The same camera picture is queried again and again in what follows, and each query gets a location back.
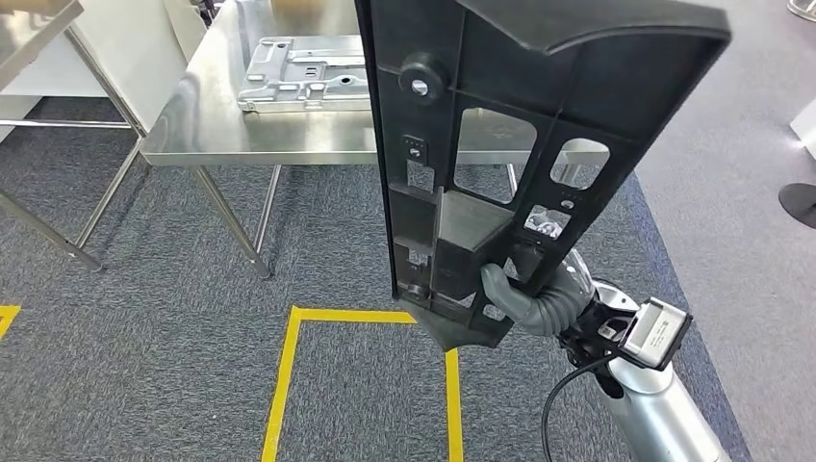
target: metal frame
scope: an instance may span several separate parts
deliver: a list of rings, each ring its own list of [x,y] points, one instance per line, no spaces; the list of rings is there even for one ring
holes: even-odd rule
[[[93,77],[96,79],[96,82],[102,87],[105,93],[111,98],[111,101],[114,103],[116,110],[119,114],[124,118],[124,122],[104,122],[104,121],[96,121],[96,120],[15,120],[15,119],[0,119],[0,126],[13,126],[13,127],[59,127],[59,128],[104,128],[104,129],[132,129],[137,134],[136,143],[134,143],[133,147],[128,153],[127,157],[125,157],[124,162],[122,163],[119,170],[116,172],[113,181],[108,186],[108,189],[105,190],[105,193],[102,195],[102,198],[96,204],[96,208],[94,208],[93,212],[90,214],[90,218],[86,223],[85,227],[83,228],[82,232],[80,233],[79,237],[77,237],[76,241],[71,241],[70,239],[66,238],[54,228],[49,226],[45,221],[38,218],[36,215],[31,213],[28,209],[23,207],[19,202],[17,202],[13,197],[11,197],[7,192],[0,190],[0,208],[7,210],[9,213],[17,216],[24,222],[30,224],[34,229],[36,229],[40,234],[42,234],[46,239],[51,241],[54,245],[61,248],[65,252],[68,253],[73,258],[80,260],[84,263],[89,269],[92,271],[100,271],[102,270],[102,264],[88,255],[85,252],[85,246],[88,243],[88,239],[96,230],[96,226],[99,223],[99,220],[102,218],[102,215],[105,213],[105,210],[108,208],[108,205],[111,203],[111,200],[114,198],[114,194],[118,191],[119,186],[121,186],[122,181],[127,175],[128,170],[130,167],[133,166],[133,163],[139,157],[140,153],[140,146],[141,142],[146,137],[146,131],[139,123],[139,120],[134,115],[133,111],[131,110],[130,106],[119,96],[116,92],[113,84],[108,77],[105,75],[105,72],[93,58],[87,47],[82,43],[82,41],[77,36],[76,32],[73,31],[72,28],[68,27],[65,29],[65,36],[70,41],[71,45],[73,45],[74,50],[77,52],[79,57],[82,59],[83,63],[85,63],[86,67],[93,74]]]

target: gray carpet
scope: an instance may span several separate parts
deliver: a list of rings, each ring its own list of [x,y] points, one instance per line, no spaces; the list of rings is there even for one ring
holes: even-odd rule
[[[112,114],[95,100],[37,111]],[[17,129],[0,145],[0,187],[73,236],[131,141]],[[213,169],[247,229],[269,173]],[[504,167],[467,176],[507,188]],[[596,276],[681,304],[644,204],[630,179],[580,248]],[[22,305],[0,341],[4,461],[258,460],[289,307],[394,309],[375,167],[283,169],[266,282],[182,169],[128,176],[89,244],[102,274],[4,214],[0,230],[0,304]],[[751,460],[696,329],[677,368],[733,459]],[[555,342],[518,330],[496,350],[462,348],[466,458],[541,460],[541,404],[570,369]],[[419,327],[304,322],[278,460],[446,460],[444,404],[442,354]],[[629,460],[588,377],[551,425],[556,460]]]

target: mounting hole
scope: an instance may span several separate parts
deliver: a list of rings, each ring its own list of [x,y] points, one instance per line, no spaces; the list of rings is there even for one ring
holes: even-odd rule
[[[411,82],[411,90],[419,96],[425,96],[428,94],[428,84],[424,80],[415,79]]]

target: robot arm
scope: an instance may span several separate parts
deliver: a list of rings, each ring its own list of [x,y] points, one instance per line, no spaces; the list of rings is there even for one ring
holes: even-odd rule
[[[499,310],[533,335],[557,336],[571,362],[596,376],[601,399],[637,460],[730,460],[672,367],[689,315],[654,298],[638,305],[610,284],[593,282],[575,250],[534,298],[511,287],[495,264],[482,267],[481,281]],[[605,364],[588,369],[598,362]],[[547,461],[546,420],[553,398],[542,423]]]

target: stainless steel table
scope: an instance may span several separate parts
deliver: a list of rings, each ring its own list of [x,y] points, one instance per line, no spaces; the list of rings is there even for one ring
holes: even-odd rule
[[[190,167],[246,256],[263,277],[270,275],[259,251],[268,224],[282,165],[376,164],[371,113],[300,112],[245,114],[236,95],[260,38],[274,36],[356,35],[353,0],[227,0],[208,31],[141,154],[154,166]],[[466,117],[458,162],[524,164],[536,133],[532,126],[504,116],[475,112]],[[574,175],[579,164],[605,162],[605,149],[564,152]],[[254,241],[213,181],[207,166],[274,165],[262,219]]]
[[[68,41],[71,42],[91,74],[111,98],[125,121],[0,119],[0,125],[132,129],[138,135],[137,142],[125,158],[102,199],[97,203],[88,223],[76,241],[67,239],[54,230],[2,189],[0,189],[0,207],[29,223],[56,246],[68,252],[70,256],[79,259],[89,268],[97,271],[102,269],[102,265],[88,255],[83,248],[96,229],[96,225],[102,218],[102,214],[111,202],[116,190],[118,190],[128,169],[138,157],[139,146],[146,133],[134,116],[133,111],[118,95],[89,50],[70,28],[71,21],[79,16],[82,11],[83,9],[77,0],[0,0],[0,90],[8,85],[26,65],[33,61],[45,45],[57,35],[65,33]]]

